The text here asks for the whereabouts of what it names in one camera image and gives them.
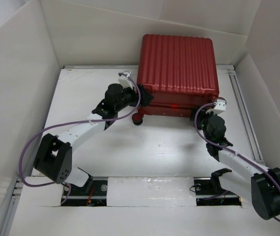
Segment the red hard-shell suitcase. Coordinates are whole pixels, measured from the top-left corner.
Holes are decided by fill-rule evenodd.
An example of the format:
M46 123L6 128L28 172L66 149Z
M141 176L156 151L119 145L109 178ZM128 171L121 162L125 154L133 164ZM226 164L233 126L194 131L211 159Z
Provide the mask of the red hard-shell suitcase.
M190 118L219 97L213 42L209 38L146 34L142 37L137 84L153 99L132 115L141 125L145 115Z

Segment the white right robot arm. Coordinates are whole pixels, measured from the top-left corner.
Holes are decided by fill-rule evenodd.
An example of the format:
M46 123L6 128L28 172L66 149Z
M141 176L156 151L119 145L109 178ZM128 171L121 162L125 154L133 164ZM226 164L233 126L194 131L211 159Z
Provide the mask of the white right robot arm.
M280 168L268 168L237 152L225 137L224 119L217 114L199 109L191 120L209 155L226 166L211 174L211 190L233 192L250 202L262 219L280 222Z

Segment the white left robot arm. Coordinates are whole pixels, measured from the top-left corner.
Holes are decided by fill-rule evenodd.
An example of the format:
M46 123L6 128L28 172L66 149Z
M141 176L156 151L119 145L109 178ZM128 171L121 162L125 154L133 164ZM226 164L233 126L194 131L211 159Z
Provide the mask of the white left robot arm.
M128 106L146 107L153 98L141 84L137 88L110 84L104 99L86 120L61 134L48 133L42 137L33 167L56 184L73 184L81 195L89 194L93 178L81 168L73 167L73 153L89 138L108 129L117 120L119 111Z

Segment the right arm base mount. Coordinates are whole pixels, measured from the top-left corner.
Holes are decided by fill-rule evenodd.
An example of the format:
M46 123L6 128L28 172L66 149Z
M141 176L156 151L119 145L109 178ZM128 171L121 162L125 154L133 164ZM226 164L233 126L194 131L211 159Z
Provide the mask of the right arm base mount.
M198 207L207 206L241 206L239 196L226 190L215 189L212 186L209 177L196 177L193 179L193 185L189 188L190 192L195 194L196 205Z

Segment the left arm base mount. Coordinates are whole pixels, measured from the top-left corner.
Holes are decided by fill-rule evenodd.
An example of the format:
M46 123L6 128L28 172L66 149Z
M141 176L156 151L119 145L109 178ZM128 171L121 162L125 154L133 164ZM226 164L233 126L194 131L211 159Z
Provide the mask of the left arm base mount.
M107 178L95 178L88 192L80 187L71 185L70 194L68 187L63 187L61 206L63 207L106 207L107 206Z

